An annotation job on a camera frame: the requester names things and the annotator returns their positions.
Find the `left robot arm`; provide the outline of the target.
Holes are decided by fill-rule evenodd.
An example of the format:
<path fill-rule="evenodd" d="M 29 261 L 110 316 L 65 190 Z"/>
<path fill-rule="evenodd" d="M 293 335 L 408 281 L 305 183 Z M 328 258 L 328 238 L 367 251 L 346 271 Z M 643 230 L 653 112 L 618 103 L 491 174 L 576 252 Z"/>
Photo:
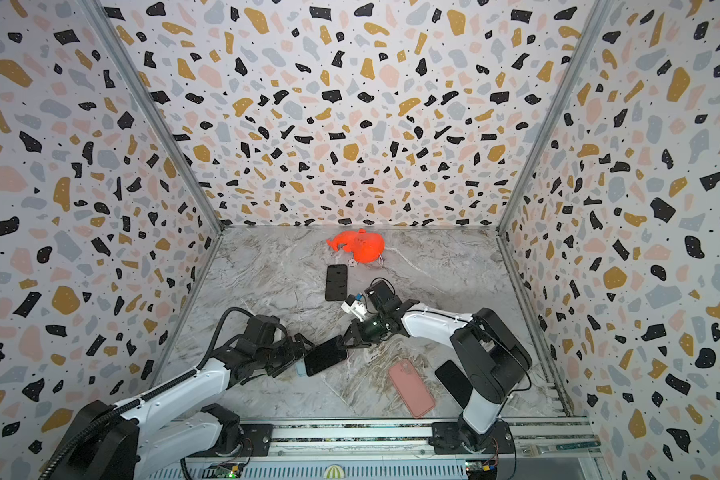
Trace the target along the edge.
<path fill-rule="evenodd" d="M 255 455 L 239 415 L 219 398 L 260 376 L 277 377 L 315 345 L 277 317 L 243 314 L 244 331 L 225 342 L 226 320 L 218 320 L 196 366 L 129 399 L 80 410 L 41 478 L 142 479 L 197 453 Z"/>

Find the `black phone case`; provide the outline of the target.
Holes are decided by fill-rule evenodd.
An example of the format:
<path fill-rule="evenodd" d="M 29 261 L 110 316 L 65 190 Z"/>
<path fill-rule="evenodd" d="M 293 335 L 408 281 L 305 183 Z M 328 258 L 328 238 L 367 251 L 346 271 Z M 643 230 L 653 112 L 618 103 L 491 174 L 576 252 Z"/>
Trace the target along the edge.
<path fill-rule="evenodd" d="M 326 270 L 325 295 L 328 302 L 343 302 L 348 295 L 348 266 L 329 265 Z"/>

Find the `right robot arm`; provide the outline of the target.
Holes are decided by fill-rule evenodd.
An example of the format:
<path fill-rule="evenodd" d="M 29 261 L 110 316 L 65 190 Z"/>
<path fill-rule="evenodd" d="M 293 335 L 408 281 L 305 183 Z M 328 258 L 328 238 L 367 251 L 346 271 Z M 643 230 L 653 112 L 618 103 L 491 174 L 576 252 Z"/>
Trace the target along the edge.
<path fill-rule="evenodd" d="M 349 348 L 369 348 L 393 335 L 423 338 L 454 350 L 466 384 L 471 388 L 466 406 L 434 445 L 447 450 L 481 453 L 493 445 L 493 430 L 510 395 L 530 378 L 532 359 L 514 333 L 489 308 L 473 314 L 447 312 L 417 300 L 401 300 L 380 279 L 363 294 L 341 304 L 353 316 L 343 335 Z"/>

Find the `light blue phone case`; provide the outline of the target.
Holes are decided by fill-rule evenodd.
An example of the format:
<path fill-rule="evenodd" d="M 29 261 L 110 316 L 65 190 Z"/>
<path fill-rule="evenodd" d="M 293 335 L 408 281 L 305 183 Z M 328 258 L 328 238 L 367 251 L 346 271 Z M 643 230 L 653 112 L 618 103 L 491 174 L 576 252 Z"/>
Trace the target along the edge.
<path fill-rule="evenodd" d="M 303 359 L 299 359 L 295 363 L 295 367 L 296 367 L 296 372 L 297 372 L 298 376 L 305 377 L 307 375 L 306 366 L 305 366 L 305 362 Z"/>

